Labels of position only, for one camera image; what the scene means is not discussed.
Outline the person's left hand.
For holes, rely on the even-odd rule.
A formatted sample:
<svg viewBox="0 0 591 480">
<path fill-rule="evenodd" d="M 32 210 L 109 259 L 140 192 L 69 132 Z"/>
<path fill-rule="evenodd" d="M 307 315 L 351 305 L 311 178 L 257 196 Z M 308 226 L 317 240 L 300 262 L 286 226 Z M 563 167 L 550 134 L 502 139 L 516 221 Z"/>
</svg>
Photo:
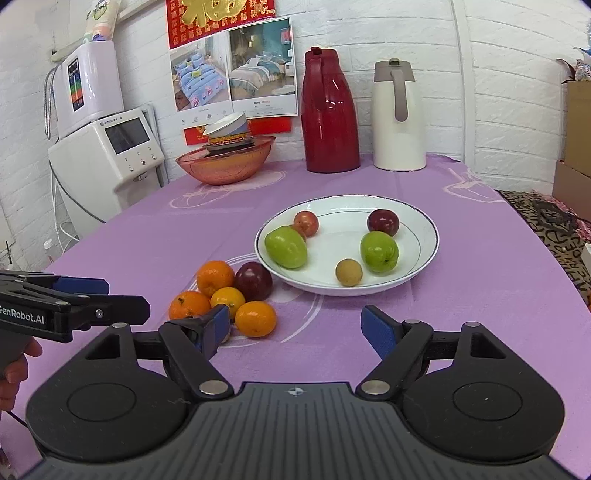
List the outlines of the person's left hand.
<svg viewBox="0 0 591 480">
<path fill-rule="evenodd" d="M 29 357 L 37 358 L 42 353 L 42 346 L 33 338 L 25 348 L 24 353 L 6 367 L 4 379 L 0 382 L 0 409 L 2 412 L 11 411 L 14 408 L 20 385 L 28 378 L 27 359 Z"/>
</svg>

